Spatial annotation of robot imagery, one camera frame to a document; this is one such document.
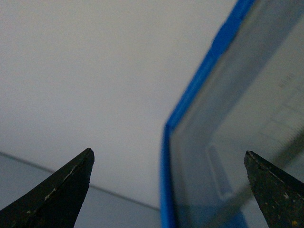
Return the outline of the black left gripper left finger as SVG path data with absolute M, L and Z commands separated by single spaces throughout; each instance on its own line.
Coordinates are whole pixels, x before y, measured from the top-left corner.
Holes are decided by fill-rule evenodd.
M 72 228 L 85 200 L 95 161 L 91 148 L 0 211 L 2 228 Z

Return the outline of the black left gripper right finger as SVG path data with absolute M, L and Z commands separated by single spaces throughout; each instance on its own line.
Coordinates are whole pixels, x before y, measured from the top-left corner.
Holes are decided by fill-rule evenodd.
M 304 184 L 253 151 L 244 166 L 250 188 L 270 228 L 304 226 Z

